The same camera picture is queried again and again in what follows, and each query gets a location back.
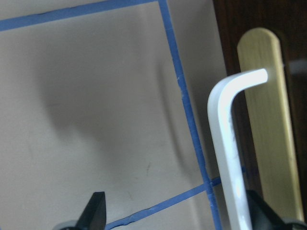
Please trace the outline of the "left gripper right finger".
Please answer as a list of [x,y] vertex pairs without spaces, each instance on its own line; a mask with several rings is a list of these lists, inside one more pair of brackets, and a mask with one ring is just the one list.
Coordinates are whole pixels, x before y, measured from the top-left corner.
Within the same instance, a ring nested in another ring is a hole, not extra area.
[[254,191],[247,190],[248,207],[253,230],[287,230],[285,222]]

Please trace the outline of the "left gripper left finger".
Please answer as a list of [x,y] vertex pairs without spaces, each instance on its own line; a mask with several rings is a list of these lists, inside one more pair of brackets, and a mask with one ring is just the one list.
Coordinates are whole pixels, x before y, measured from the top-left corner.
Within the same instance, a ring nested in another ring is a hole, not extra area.
[[104,230],[106,226],[105,192],[94,192],[72,230]]

